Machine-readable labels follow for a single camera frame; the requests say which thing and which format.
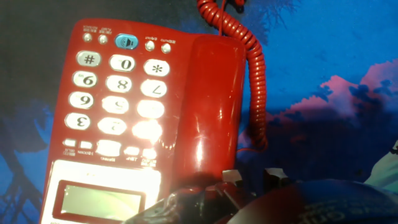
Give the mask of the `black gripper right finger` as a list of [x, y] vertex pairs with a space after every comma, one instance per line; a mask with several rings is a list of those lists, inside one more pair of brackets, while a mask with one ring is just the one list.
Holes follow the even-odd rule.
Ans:
[[266, 189], [281, 188], [291, 183], [291, 180], [281, 168], [267, 168], [263, 172]]

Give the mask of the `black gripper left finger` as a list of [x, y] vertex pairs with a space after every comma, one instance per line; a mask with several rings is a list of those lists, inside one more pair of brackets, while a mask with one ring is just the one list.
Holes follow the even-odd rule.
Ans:
[[224, 170], [221, 182], [179, 189], [124, 224], [227, 223], [248, 198], [239, 171]]

